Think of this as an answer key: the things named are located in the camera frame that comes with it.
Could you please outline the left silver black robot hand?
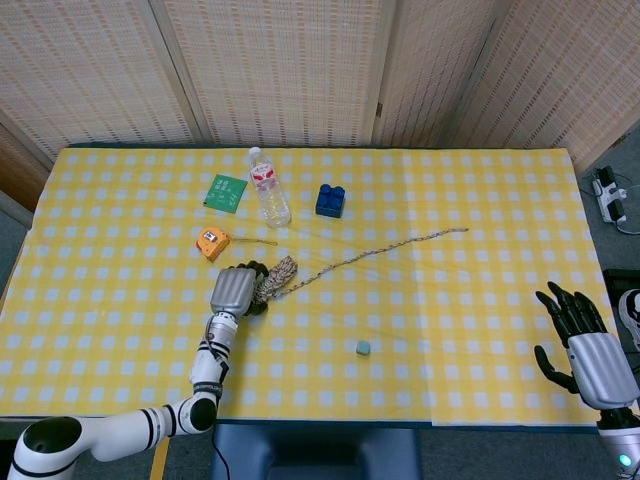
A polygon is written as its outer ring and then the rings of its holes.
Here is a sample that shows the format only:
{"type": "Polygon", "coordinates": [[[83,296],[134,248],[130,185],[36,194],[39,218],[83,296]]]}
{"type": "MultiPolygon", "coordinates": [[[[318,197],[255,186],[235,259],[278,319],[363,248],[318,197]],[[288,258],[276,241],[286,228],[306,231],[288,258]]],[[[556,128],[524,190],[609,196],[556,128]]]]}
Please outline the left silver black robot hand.
{"type": "Polygon", "coordinates": [[[211,295],[211,310],[227,312],[236,318],[261,315],[267,309],[267,302],[256,300],[255,292],[268,276],[267,267],[254,260],[222,269],[211,295]]]}

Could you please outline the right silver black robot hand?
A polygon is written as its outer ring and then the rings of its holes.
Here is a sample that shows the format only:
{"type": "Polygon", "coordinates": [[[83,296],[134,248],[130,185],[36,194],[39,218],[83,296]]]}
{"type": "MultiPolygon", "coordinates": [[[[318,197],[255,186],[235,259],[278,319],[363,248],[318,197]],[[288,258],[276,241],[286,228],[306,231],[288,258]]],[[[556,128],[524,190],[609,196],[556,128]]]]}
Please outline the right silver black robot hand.
{"type": "Polygon", "coordinates": [[[543,346],[534,357],[543,376],[598,411],[627,409],[639,399],[639,387],[618,338],[610,333],[595,304],[550,281],[550,294],[535,293],[546,308],[565,349],[571,372],[560,372],[543,346]]]}

